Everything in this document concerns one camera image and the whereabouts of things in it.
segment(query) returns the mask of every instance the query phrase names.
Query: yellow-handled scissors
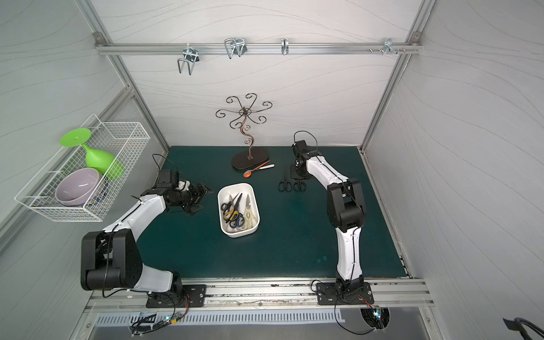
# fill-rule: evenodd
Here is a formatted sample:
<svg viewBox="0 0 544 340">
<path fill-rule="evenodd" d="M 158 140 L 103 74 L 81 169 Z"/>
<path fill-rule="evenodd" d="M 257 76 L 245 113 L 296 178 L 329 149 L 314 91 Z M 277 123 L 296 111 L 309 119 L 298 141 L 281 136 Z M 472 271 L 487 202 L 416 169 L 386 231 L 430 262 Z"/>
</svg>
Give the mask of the yellow-handled scissors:
<svg viewBox="0 0 544 340">
<path fill-rule="evenodd" d="M 238 201 L 236 201 L 236 204 L 232 207 L 232 210 L 229 210 L 230 206 L 228 206 L 228 208 L 226 209 L 227 212 L 223 215 L 223 219 L 225 220 L 225 222 L 236 220 L 236 218 L 239 215 L 238 206 L 240 204 L 241 199 L 242 199 L 242 193 L 240 193 L 240 197 L 238 198 Z"/>
</svg>

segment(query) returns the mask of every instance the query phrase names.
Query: metal vent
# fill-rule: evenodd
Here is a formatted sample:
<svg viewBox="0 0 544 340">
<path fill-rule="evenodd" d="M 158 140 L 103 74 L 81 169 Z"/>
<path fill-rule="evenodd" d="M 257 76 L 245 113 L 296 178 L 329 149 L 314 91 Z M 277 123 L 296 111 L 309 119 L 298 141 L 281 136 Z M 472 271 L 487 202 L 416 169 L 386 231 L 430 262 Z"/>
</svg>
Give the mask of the metal vent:
<svg viewBox="0 0 544 340">
<path fill-rule="evenodd" d="M 141 320 L 155 312 L 100 313 L 96 327 L 126 326 Z M 150 318 L 150 323 L 169 317 L 169 312 L 158 312 Z M 336 310 L 338 322 L 342 319 L 340 310 Z M 265 325 L 265 324 L 323 324 L 335 323 L 333 308 L 301 310 L 258 310 L 258 311 L 194 311 L 174 324 L 176 325 Z"/>
</svg>

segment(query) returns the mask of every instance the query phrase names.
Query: table surface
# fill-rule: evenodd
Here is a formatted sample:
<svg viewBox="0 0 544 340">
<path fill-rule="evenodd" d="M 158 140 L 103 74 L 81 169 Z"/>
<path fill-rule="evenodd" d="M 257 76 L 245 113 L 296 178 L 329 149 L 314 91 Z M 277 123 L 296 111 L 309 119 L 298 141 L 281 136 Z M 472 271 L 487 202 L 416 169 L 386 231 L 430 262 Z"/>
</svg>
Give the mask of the table surface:
<svg viewBox="0 0 544 340">
<path fill-rule="evenodd" d="M 138 239 L 145 264 L 177 271 L 181 277 L 335 277 L 336 233 L 326 213 L 326 190 L 315 179 L 307 189 L 280 192 L 278 183 L 294 162 L 291 147 L 267 147 L 271 169 L 249 178 L 231 167 L 231 158 L 246 147 L 173 146 L 164 169 L 180 171 L 180 179 L 202 182 L 215 192 L 204 209 L 189 216 L 179 207 L 159 215 Z M 320 147 L 343 175 L 361 181 L 367 220 L 361 231 L 361 267 L 365 277 L 406 276 L 378 201 L 355 147 Z M 217 193 L 236 183 L 253 186 L 261 222 L 255 233 L 225 235 L 219 224 Z"/>
</svg>

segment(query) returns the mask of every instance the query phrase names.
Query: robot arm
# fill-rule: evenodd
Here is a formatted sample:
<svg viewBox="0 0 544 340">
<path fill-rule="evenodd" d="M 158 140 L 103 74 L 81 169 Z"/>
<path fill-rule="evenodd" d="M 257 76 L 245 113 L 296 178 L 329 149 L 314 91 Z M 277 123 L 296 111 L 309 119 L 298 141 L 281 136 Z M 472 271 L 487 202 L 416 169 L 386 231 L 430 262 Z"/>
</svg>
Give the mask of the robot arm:
<svg viewBox="0 0 544 340">
<path fill-rule="evenodd" d="M 294 177 L 313 176 L 327 189 L 327 215 L 338 240 L 338 283 L 343 288 L 362 286 L 359 235 L 366 209 L 359 180 L 340 174 L 319 151 L 310 150 L 304 140 L 293 144 L 293 152 Z"/>
<path fill-rule="evenodd" d="M 194 186 L 179 182 L 177 172 L 161 170 L 155 186 L 144 192 L 123 216 L 102 231 L 90 232 L 83 237 L 83 289 L 127 288 L 168 294 L 175 301 L 183 298 L 179 275 L 146 266 L 136 241 L 148 225 L 170 206 L 181 206 L 191 215 L 196 213 L 202 208 L 200 200 L 209 192 L 202 183 Z"/>
</svg>

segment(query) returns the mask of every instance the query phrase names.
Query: lavender ceramic bowl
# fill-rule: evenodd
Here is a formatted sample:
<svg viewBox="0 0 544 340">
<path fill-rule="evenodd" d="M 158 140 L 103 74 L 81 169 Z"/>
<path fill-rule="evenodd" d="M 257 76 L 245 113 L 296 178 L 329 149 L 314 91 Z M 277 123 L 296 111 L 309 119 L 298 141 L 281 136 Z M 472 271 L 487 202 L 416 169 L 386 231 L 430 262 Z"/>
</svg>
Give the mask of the lavender ceramic bowl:
<svg viewBox="0 0 544 340">
<path fill-rule="evenodd" d="M 59 183 L 55 198 L 64 206 L 82 205 L 91 196 L 101 178 L 102 175 L 93 168 L 76 170 Z"/>
</svg>

